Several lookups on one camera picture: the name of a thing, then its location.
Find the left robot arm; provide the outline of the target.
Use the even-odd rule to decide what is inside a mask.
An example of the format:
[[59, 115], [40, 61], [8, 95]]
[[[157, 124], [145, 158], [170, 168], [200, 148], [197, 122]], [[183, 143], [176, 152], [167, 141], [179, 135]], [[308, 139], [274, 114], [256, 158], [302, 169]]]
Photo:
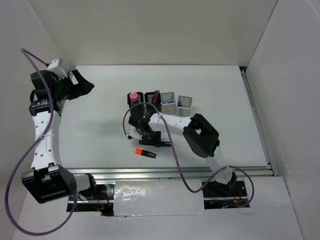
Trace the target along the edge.
[[30, 75], [34, 89], [30, 93], [29, 112], [37, 143], [30, 171], [22, 174], [21, 181], [40, 204], [76, 193], [92, 200], [99, 193], [99, 187], [90, 173], [75, 176], [61, 162], [59, 130], [63, 105], [66, 100], [87, 95], [94, 88], [78, 70], [72, 70], [71, 75], [77, 84], [73, 84], [69, 74], [59, 77], [53, 70]]

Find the green highlighter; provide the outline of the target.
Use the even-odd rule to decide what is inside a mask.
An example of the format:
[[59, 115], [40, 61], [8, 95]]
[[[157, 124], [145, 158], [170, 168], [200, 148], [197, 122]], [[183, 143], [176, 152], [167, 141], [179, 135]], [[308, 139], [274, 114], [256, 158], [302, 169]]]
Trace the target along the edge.
[[162, 147], [171, 147], [171, 143], [170, 143], [170, 142], [167, 142], [167, 141], [162, 141], [162, 142], [160, 143], [160, 145], [161, 145]]

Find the blue ballpoint pen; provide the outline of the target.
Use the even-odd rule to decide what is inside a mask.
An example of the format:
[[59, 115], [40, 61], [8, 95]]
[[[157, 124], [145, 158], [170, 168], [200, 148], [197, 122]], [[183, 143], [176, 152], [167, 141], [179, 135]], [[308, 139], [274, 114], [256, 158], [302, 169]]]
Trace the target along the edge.
[[154, 104], [156, 102], [156, 98], [157, 98], [157, 95], [158, 95], [158, 92], [155, 91], [153, 96], [152, 96], [152, 100], [151, 100], [151, 103]]

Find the blue eraser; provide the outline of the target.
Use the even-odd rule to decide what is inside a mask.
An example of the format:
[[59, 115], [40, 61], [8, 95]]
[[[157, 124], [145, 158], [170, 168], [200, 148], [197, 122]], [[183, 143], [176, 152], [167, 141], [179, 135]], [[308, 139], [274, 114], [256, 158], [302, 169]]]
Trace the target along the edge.
[[164, 104], [171, 104], [171, 103], [173, 103], [173, 102], [174, 102], [174, 99], [173, 99], [173, 98], [170, 98], [170, 99], [165, 100], [163, 103], [164, 103]]

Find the pink capped pen tube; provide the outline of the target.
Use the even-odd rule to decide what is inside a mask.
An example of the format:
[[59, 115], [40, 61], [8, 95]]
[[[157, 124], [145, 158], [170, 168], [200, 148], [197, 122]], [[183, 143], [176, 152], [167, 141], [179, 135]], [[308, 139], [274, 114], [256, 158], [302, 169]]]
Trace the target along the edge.
[[137, 92], [131, 92], [129, 94], [129, 99], [130, 99], [130, 104], [131, 105], [135, 105], [137, 103], [139, 103], [139, 95]]

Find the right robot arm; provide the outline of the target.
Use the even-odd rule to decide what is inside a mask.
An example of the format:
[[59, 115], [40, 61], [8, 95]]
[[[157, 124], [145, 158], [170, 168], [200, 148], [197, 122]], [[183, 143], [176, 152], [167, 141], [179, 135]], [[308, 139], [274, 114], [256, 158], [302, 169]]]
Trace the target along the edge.
[[170, 147], [184, 185], [187, 181], [183, 175], [172, 136], [184, 137], [192, 152], [208, 160], [213, 174], [196, 190], [202, 191], [211, 180], [223, 196], [230, 196], [236, 189], [237, 175], [227, 165], [220, 148], [218, 131], [199, 113], [194, 116], [181, 117], [161, 113], [150, 102], [129, 103], [127, 114], [131, 128], [124, 134], [128, 139], [137, 139], [140, 145], [153, 147]]

